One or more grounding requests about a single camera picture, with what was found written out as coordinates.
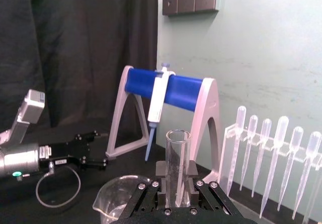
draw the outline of black curtain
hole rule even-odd
[[[155,68],[157,0],[0,0],[0,12],[0,130],[28,89],[46,93],[38,127],[111,123],[124,66]],[[133,105],[124,115],[138,132]]]

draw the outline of clear pipette tip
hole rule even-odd
[[[235,172],[236,167],[236,161],[237,161],[237,155],[238,155],[238,148],[239,148],[239,140],[240,135],[242,134],[244,130],[244,124],[245,124],[245,117],[246,117],[246,107],[240,106],[237,110],[237,118],[236,118],[236,124],[235,124],[235,143],[232,153],[232,160],[231,160],[231,166],[228,176],[228,184],[227,184],[227,196],[229,196],[233,175]]]
[[[275,137],[274,137],[273,155],[272,155],[270,170],[269,170],[268,177],[267,177],[265,191],[263,194],[260,218],[262,218],[262,214],[263,214],[264,208],[266,206],[268,196],[270,194],[270,190],[271,190],[272,182],[273,182],[273,178],[274,178],[274,173],[275,173],[275,169],[276,169],[276,163],[277,163],[277,159],[278,159],[278,153],[279,153],[280,147],[284,143],[287,126],[288,126],[288,117],[286,117],[286,116],[280,117],[280,119],[278,120],[278,123],[277,123],[277,128],[276,128]]]
[[[301,128],[301,127],[294,128],[292,138],[291,138],[291,143],[289,146],[290,149],[289,149],[287,164],[286,164],[284,177],[283,177],[283,181],[282,181],[282,185],[281,185],[280,198],[279,198],[278,206],[277,206],[278,211],[280,210],[280,207],[281,207],[281,203],[282,203],[282,200],[283,200],[283,197],[285,194],[288,179],[291,174],[291,169],[292,169],[292,165],[294,162],[294,157],[295,157],[296,152],[300,148],[302,137],[303,137],[303,128]]]
[[[240,187],[239,190],[242,190],[243,187],[243,182],[244,178],[246,175],[246,170],[248,166],[248,161],[250,159],[250,153],[251,153],[251,147],[252,147],[252,142],[253,138],[256,134],[256,128],[257,128],[257,122],[258,122],[258,117],[256,115],[251,116],[250,122],[248,124],[248,130],[247,130],[247,145],[246,145],[246,151],[245,151],[245,157],[244,157],[244,162],[243,162],[243,168],[241,172],[241,181],[240,181]]]
[[[271,126],[272,126],[272,121],[270,119],[265,119],[262,124],[262,130],[261,130],[261,135],[260,135],[260,148],[259,152],[257,155],[257,160],[256,160],[256,167],[255,167],[255,172],[254,172],[254,179],[253,179],[253,189],[252,189],[252,197],[254,196],[254,191],[255,191],[255,186],[257,183],[258,176],[260,174],[260,169],[261,169],[261,164],[263,160],[263,154],[264,154],[264,148],[265,144],[270,137],[270,131],[271,131]]]
[[[295,218],[296,211],[298,209],[298,206],[300,205],[300,201],[302,199],[302,196],[305,190],[308,174],[310,173],[312,162],[317,155],[317,151],[318,151],[318,148],[320,147],[320,143],[321,143],[321,133],[320,132],[311,133],[310,139],[308,141],[308,145],[306,148],[306,160],[305,160],[302,176],[296,192],[296,201],[295,201],[292,219]]]

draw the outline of pipette stand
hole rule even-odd
[[[243,149],[246,148],[246,143],[247,143],[247,129],[243,130],[243,133],[241,135],[241,141],[239,144],[239,150],[238,150],[238,155],[243,155]],[[229,127],[227,127],[225,129],[225,135],[224,135],[224,140],[223,140],[223,145],[222,145],[222,154],[221,154],[221,159],[220,159],[220,168],[219,168],[219,177],[218,177],[218,183],[220,184],[221,188],[223,189],[223,191],[228,195],[229,193],[227,193],[227,183],[228,183],[228,176],[229,176],[229,170],[230,170],[230,166],[231,166],[231,160],[232,160],[232,152],[233,152],[233,145],[234,145],[234,140],[235,140],[235,124],[231,125]],[[256,133],[255,137],[253,138],[253,142],[252,142],[252,151],[250,156],[256,155],[255,157],[257,157],[257,150],[259,149],[259,141],[260,141],[260,134]],[[266,145],[265,145],[265,150],[264,150],[264,157],[265,158],[270,158],[270,152],[273,151],[273,138],[269,138]],[[288,154],[289,154],[289,143],[288,142],[284,142],[282,147],[280,148],[279,151],[279,158],[284,158],[285,162],[286,159],[288,158]],[[304,162],[305,162],[305,157],[306,157],[306,148],[303,148],[300,146],[298,152],[296,153],[295,157],[294,157],[294,164],[295,162],[298,162],[302,168],[304,166]],[[248,170],[247,172],[249,172],[249,169],[254,169],[256,164],[256,161],[254,162],[249,162],[249,166],[248,166]],[[263,164],[264,164],[264,160],[262,162],[261,165],[261,171],[263,169]],[[316,173],[316,181],[315,181],[315,185],[314,188],[312,188],[312,190],[310,190],[309,186],[306,186],[306,191],[308,191],[309,195],[310,195],[310,199],[308,203],[305,203],[306,205],[306,210],[302,208],[302,210],[300,210],[300,208],[298,209],[298,212],[304,214],[304,220],[303,220],[303,224],[307,224],[308,218],[310,217],[311,211],[312,209],[316,209],[318,207],[318,203],[316,204],[316,206],[314,205],[315,203],[315,199],[316,196],[318,195],[318,193],[320,192],[320,189],[318,186],[318,184],[321,184],[322,182],[322,153],[318,153],[317,156],[314,158],[313,163],[312,163],[312,167],[311,167],[311,172],[317,171]],[[238,182],[240,181],[240,177],[236,178],[236,173],[239,172],[241,170],[241,166],[236,164],[236,169],[235,169],[235,173],[234,173],[234,181]],[[284,173],[285,169],[284,168],[277,168],[276,172],[280,171],[282,173]],[[290,185],[290,182],[292,185],[297,185],[299,184],[299,182],[295,183],[294,181],[291,180],[292,178],[292,173],[291,172],[291,176],[290,179],[288,181],[288,185]],[[251,180],[253,181],[253,172],[248,173],[248,177],[251,176]],[[252,190],[252,181],[251,183],[245,183],[244,186],[247,187],[248,189]],[[276,191],[278,191],[278,195],[275,193],[272,194],[272,192],[274,192],[273,188],[271,189],[270,195],[269,195],[269,199],[272,199],[275,202],[278,202],[278,196],[279,196],[279,191],[280,189],[278,188],[278,186],[281,186],[281,182],[282,180],[279,180],[278,178],[274,178],[273,179],[273,185],[276,187]],[[296,190],[297,190],[297,186],[295,188],[295,192],[291,193],[289,192],[289,194],[291,195],[296,195]],[[259,190],[261,188],[258,187],[258,185],[256,186],[256,192],[258,192],[259,194],[263,195],[263,190]],[[286,188],[286,192],[292,190],[292,188]],[[293,210],[294,208],[294,203],[291,205],[286,205],[286,207],[290,208]]]
[[[157,72],[155,71],[135,69],[131,66],[125,67],[118,90],[106,151],[107,157],[114,158],[147,144],[149,135],[141,97],[151,98],[156,76]],[[143,137],[135,142],[115,148],[122,110],[129,94],[135,96],[135,104],[138,110]],[[219,98],[216,80],[212,78],[195,79],[171,75],[169,77],[165,103],[194,112],[191,127],[190,160],[196,161],[201,138],[208,124],[212,152],[212,171],[204,181],[206,183],[216,181],[221,156],[221,144],[219,142]]]
[[[116,104],[115,104],[113,120],[112,120],[112,126],[111,126],[111,131],[110,131],[110,136],[109,136],[109,142],[108,142],[107,150],[105,153],[109,159],[113,159],[119,155],[125,154],[129,151],[132,151],[132,150],[137,149],[139,147],[145,146],[145,145],[147,145],[147,142],[149,140],[149,133],[147,130],[142,98],[139,95],[133,94],[135,107],[136,107],[136,110],[137,110],[137,113],[139,116],[140,125],[141,125],[142,138],[115,148],[117,132],[118,132],[122,112],[124,109],[124,105],[125,105],[126,99],[131,94],[131,93],[125,91],[125,86],[126,86],[127,78],[128,78],[128,72],[131,68],[133,68],[133,67],[127,65],[123,69],[123,73],[122,73],[122,77],[121,77],[121,81],[120,81],[120,85],[119,85],[119,90],[117,93]]]

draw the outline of table surface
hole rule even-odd
[[[106,131],[95,125],[75,124],[56,129],[31,133],[25,142],[37,141],[40,143],[55,143],[68,141],[77,133],[86,133],[93,130]],[[101,138],[93,144],[94,154],[104,157],[107,147],[107,138]],[[105,171],[88,169],[81,171],[79,176],[82,186],[78,196],[69,204],[60,208],[46,208],[42,206],[35,194],[35,188],[41,175],[24,178],[22,182],[14,178],[0,180],[0,223],[100,223],[100,215],[92,209],[93,202],[100,188],[111,179],[122,175],[143,175],[154,178],[155,162],[165,159],[165,149],[153,145],[149,161],[144,162],[145,147],[117,157],[109,161]],[[198,166],[201,177],[209,170]],[[58,204],[69,199],[77,189],[76,177],[71,171],[61,170],[56,176],[44,180],[39,193],[44,201]]]

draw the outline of white wall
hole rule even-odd
[[[271,136],[278,118],[289,116],[286,140],[299,125],[306,146],[312,131],[322,131],[322,0],[222,2],[218,14],[169,18],[159,0],[158,68],[168,62],[179,75],[216,78],[222,134],[245,105],[259,126],[272,119]],[[170,129],[189,130],[192,114],[166,106],[157,143],[164,145]],[[205,136],[197,162],[210,168],[208,141]]]

